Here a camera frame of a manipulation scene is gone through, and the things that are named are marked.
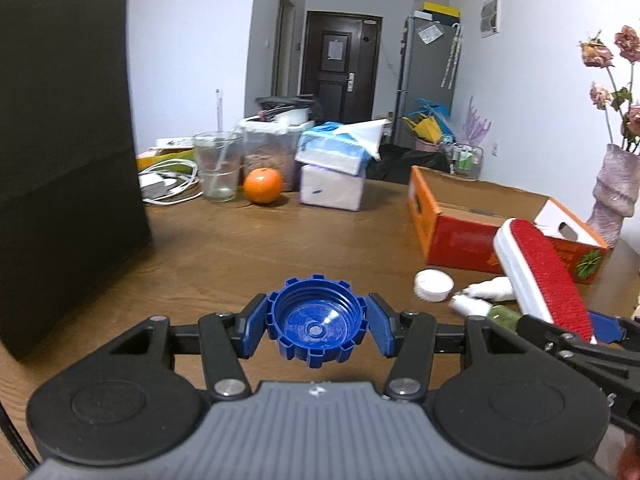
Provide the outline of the white round cap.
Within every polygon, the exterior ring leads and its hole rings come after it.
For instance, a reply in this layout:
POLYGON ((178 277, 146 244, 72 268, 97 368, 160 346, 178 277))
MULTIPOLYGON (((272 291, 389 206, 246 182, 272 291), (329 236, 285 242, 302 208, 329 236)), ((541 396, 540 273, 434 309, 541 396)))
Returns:
POLYGON ((447 273, 439 270, 425 269, 414 277, 414 294, 424 301, 445 301, 453 289, 454 280, 447 273))

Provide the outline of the blue bottle cap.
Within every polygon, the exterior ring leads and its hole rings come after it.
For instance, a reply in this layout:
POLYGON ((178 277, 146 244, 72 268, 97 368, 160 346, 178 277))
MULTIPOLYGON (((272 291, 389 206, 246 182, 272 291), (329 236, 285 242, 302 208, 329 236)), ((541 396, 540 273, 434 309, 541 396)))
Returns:
POLYGON ((319 368, 349 360, 369 328, 367 310, 345 281, 290 278, 267 297, 266 327, 283 359, 319 368))

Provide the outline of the red white lint brush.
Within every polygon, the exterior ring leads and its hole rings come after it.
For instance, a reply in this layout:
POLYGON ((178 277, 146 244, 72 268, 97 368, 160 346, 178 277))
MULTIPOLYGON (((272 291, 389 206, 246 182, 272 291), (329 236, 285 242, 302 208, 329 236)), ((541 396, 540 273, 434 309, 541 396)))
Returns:
POLYGON ((524 219, 506 220, 494 249, 521 312, 596 342, 588 309, 550 240, 524 219))

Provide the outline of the green plastic bottle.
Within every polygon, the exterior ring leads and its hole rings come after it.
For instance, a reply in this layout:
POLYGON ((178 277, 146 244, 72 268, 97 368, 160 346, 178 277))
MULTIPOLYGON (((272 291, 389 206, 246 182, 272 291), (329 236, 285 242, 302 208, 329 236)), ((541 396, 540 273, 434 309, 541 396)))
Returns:
POLYGON ((490 304, 480 298, 472 298, 462 294, 454 295, 449 301, 449 307, 464 318, 469 316, 481 316, 492 322, 516 331, 516 326, 521 318, 521 313, 505 307, 502 304, 490 304))

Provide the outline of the white spray bottle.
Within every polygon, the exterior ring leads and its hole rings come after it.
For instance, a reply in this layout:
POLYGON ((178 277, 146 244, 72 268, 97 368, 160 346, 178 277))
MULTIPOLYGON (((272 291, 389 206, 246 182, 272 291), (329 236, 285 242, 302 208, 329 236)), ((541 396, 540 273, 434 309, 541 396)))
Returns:
POLYGON ((507 276, 497 276, 489 281, 471 284, 462 290, 464 296, 492 302, 514 301, 515 294, 507 276))

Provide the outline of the red cardboard box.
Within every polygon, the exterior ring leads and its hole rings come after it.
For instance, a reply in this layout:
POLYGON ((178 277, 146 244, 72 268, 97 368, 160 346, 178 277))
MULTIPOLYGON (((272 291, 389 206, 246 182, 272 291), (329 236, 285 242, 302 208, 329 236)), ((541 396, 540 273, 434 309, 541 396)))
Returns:
POLYGON ((408 207, 430 266, 497 274, 494 237, 506 220, 526 220, 550 240, 574 282, 589 284, 611 249, 552 197, 419 166, 411 168, 408 207))

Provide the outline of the orange fruit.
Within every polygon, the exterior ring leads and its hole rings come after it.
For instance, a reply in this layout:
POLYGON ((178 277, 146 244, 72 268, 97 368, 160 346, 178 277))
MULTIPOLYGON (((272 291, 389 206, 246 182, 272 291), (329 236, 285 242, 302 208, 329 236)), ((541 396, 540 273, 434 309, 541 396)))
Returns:
POLYGON ((243 191, 254 204, 267 205, 275 202, 283 192, 280 172, 274 168, 260 167, 248 173, 244 179, 243 191))

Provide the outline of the purple textured vase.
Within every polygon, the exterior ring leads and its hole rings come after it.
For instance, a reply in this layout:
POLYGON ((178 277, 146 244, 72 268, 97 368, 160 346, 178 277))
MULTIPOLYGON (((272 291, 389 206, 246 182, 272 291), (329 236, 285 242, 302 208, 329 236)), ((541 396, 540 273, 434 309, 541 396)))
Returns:
POLYGON ((609 248, 614 248, 625 219, 634 216, 639 198, 639 156, 608 144, 592 196, 594 204, 587 224, 609 248))

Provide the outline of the white purple tissue pack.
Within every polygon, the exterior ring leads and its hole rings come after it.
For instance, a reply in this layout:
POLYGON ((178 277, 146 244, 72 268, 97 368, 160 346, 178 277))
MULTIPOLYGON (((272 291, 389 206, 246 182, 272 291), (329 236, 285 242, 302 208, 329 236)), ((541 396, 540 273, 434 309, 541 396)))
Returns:
POLYGON ((352 176, 314 165, 300 170, 299 201, 304 205, 358 211, 363 188, 363 172, 352 176))

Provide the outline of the black covered chair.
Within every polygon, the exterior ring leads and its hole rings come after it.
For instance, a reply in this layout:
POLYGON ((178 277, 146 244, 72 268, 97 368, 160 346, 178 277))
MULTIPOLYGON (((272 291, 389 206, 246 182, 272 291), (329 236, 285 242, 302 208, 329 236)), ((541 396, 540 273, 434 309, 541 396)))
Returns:
POLYGON ((371 159, 368 162, 366 178, 373 181, 408 184, 413 166, 433 169, 445 174, 449 174, 450 171, 449 162, 444 153, 427 153, 394 144, 383 144, 380 146, 380 158, 371 159))

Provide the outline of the clear drinking glass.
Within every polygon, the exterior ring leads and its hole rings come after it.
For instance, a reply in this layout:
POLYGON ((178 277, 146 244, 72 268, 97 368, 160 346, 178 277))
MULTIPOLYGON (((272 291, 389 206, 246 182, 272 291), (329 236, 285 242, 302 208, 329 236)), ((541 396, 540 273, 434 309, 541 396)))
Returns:
POLYGON ((205 198, 216 203, 234 200, 243 161, 243 140, 234 131, 203 132, 193 137, 194 160, 205 198))

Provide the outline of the clear food container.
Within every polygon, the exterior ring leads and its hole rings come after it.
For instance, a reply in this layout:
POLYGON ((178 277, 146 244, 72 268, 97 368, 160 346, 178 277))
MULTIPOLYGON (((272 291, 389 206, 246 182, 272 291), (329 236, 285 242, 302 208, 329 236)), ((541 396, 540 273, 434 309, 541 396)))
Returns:
POLYGON ((300 136, 314 126, 314 122, 283 125, 260 122, 258 117, 241 119, 238 131, 243 138, 244 176, 260 168, 277 169, 283 182, 283 191, 296 189, 299 177, 295 160, 300 136))

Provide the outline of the blue tissue pack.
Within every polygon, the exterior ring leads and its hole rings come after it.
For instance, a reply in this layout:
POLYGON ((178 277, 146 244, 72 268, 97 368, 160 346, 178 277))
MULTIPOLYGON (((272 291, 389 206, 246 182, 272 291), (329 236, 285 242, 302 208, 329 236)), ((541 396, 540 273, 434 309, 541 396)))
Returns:
POLYGON ((380 160, 380 145, 387 119, 339 124, 326 122, 306 130, 299 138, 296 162, 359 176, 371 159, 380 160))

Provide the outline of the metal storage rack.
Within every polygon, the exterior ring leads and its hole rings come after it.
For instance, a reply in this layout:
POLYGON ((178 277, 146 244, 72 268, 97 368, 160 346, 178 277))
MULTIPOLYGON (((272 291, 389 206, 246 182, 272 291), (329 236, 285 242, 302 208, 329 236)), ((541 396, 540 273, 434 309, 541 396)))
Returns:
POLYGON ((455 143, 450 151, 450 171, 455 176, 477 180, 483 160, 484 151, 479 146, 455 143))

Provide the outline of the yellow blue bags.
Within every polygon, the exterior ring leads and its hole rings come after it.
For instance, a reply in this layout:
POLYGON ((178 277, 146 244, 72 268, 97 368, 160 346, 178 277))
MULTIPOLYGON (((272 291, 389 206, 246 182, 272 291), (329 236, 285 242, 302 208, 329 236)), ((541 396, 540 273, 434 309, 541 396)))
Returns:
POLYGON ((406 116, 402 123, 422 142, 439 144, 454 143, 456 135, 450 126, 450 110, 446 105, 416 98, 419 107, 406 116))

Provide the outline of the black paper bag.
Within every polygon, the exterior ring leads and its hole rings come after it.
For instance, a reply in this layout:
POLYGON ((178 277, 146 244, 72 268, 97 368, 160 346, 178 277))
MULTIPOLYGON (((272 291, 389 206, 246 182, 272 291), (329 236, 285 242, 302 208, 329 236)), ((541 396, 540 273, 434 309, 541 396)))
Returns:
POLYGON ((127 0, 1 0, 1 342, 23 359, 151 237, 127 0))

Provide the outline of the dried pink rose bouquet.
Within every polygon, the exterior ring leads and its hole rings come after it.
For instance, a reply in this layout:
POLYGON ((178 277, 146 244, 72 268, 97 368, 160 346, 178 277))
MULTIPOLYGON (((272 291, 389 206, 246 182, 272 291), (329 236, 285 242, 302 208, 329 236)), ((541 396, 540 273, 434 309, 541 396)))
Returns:
POLYGON ((624 152, 639 154, 639 32, 623 25, 615 33, 613 47, 602 40, 601 33, 578 44, 582 65, 600 70, 608 86, 593 82, 589 89, 591 104, 604 114, 608 140, 624 152), (628 66, 628 78, 620 84, 614 75, 615 61, 628 66))

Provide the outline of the grey refrigerator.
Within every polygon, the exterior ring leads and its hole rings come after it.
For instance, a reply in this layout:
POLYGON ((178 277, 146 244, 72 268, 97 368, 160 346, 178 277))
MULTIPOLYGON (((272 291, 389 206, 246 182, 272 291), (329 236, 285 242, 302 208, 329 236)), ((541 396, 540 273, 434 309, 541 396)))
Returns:
POLYGON ((459 26, 451 16, 444 19, 413 11, 405 20, 392 137, 393 144, 403 148, 414 147, 414 136, 402 118, 419 108, 418 99, 451 107, 459 26))

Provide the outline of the dark brown door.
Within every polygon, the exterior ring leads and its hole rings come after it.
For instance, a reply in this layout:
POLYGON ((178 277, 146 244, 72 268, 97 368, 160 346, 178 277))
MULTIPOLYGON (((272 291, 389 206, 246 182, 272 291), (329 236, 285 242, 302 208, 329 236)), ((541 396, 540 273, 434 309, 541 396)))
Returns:
POLYGON ((329 122, 372 116, 382 20, 324 11, 306 14, 300 91, 313 96, 329 122))

